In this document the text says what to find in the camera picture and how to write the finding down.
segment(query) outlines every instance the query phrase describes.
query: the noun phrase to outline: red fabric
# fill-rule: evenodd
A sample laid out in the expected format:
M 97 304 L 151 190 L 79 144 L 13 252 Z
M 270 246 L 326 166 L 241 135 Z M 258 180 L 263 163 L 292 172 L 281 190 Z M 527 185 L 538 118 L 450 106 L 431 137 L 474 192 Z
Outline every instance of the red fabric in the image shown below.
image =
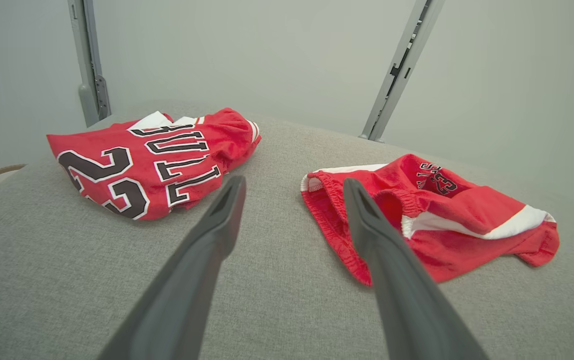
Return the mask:
M 138 133 L 129 130 L 137 122 L 80 134 L 47 135 L 53 154 L 81 195 L 131 219 L 154 220 L 166 216 L 173 207 L 193 207 L 218 189 L 222 175 L 245 162 L 261 140 L 257 127 L 229 108 L 205 116 L 204 123 L 170 123 Z M 169 140 L 155 143 L 161 139 Z M 182 147 L 187 144 L 202 148 Z M 115 153 L 103 154 L 110 150 Z M 131 164 L 122 173 L 115 173 L 127 164 L 127 151 Z M 163 178 L 158 166 L 163 166 L 161 171 L 168 178 Z
M 309 173 L 305 184 L 311 185 L 312 179 L 321 184 L 315 181 L 313 189 L 302 191 L 307 207 L 347 269 L 368 286 L 371 285 L 369 269 L 353 248 L 349 235 L 342 197 L 345 178 L 359 180 L 399 231 L 402 231 L 403 215 L 417 218 L 429 212 L 484 235 L 525 207 L 490 187 L 467 182 L 411 154 L 375 171 Z M 437 282 L 455 278 L 504 254 L 517 255 L 530 265 L 540 266 L 553 258 L 559 245 L 556 223 L 550 217 L 533 224 L 532 228 L 519 228 L 518 233 L 498 239 L 481 239 L 454 230 L 417 230 L 406 240 Z

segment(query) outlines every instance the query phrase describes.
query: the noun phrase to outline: fabric texture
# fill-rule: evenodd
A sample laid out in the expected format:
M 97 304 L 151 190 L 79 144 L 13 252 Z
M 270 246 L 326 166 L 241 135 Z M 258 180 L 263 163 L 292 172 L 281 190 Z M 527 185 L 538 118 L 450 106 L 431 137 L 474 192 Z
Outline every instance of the fabric texture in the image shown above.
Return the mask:
M 245 162 L 261 136 L 256 123 L 226 108 L 173 121 L 140 120 L 70 135 L 47 135 L 51 150 L 84 198 L 134 220 L 195 206 Z
M 549 262 L 559 246 L 556 222 L 547 212 L 411 153 L 390 164 L 307 174 L 300 185 L 307 207 L 347 269 L 368 286 L 369 269 L 349 234 L 342 196 L 346 178 L 360 181 L 437 282 L 506 254 L 538 267 Z
M 90 130 L 156 110 L 196 118 L 222 105 L 152 101 Z M 410 151 L 244 115 L 263 139 L 231 171 L 246 177 L 245 209 L 220 268 L 201 358 L 387 358 L 373 289 L 345 270 L 297 189 L 309 171 L 386 164 Z M 574 203 L 537 184 L 415 154 L 556 219 L 563 241 L 547 266 L 501 256 L 439 287 L 490 358 L 574 359 Z M 42 159 L 0 184 L 0 359 L 96 358 L 216 193 L 189 210 L 132 221 L 81 197 L 45 140 Z

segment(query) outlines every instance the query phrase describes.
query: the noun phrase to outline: metal frame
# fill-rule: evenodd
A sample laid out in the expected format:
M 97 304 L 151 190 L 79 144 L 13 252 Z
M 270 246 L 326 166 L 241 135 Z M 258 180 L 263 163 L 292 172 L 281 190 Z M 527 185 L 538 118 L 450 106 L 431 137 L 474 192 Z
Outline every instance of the metal frame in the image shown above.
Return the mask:
M 381 139 L 382 133 L 413 73 L 444 2 L 445 0 L 417 0 L 413 5 L 361 138 L 384 142 Z
M 93 0 L 67 0 L 83 83 L 78 95 L 87 126 L 111 115 L 107 83 L 102 77 Z

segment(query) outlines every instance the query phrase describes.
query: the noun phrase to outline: gray wall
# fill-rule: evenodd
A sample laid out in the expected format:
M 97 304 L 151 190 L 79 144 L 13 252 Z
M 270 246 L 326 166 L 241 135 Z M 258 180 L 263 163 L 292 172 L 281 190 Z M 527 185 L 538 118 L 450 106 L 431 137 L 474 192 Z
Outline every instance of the gray wall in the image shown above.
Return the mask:
M 574 1 L 447 0 L 383 138 L 574 202 Z
M 85 129 L 65 0 L 0 0 L 0 167 L 49 151 L 47 133 Z
M 97 0 L 111 107 L 193 100 L 358 136 L 413 3 Z

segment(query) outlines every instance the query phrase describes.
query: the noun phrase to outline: gray upholstered table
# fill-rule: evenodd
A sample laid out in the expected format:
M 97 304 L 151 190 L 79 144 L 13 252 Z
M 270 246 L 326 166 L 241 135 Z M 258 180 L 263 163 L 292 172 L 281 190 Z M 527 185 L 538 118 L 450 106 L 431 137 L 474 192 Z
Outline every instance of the gray upholstered table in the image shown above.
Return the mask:
M 218 109 L 157 102 L 95 127 L 154 110 L 177 118 Z M 245 115 L 263 140 L 234 171 L 247 178 L 245 212 L 220 271 L 202 357 L 385 357 L 373 291 L 326 244 L 299 184 L 309 171 L 409 151 Z M 46 145 L 44 153 L 0 185 L 0 359 L 92 359 L 214 194 L 164 219 L 131 221 L 81 198 Z M 574 359 L 574 205 L 533 184 L 420 155 L 555 217 L 561 246 L 550 264 L 534 269 L 503 256 L 440 288 L 492 358 Z

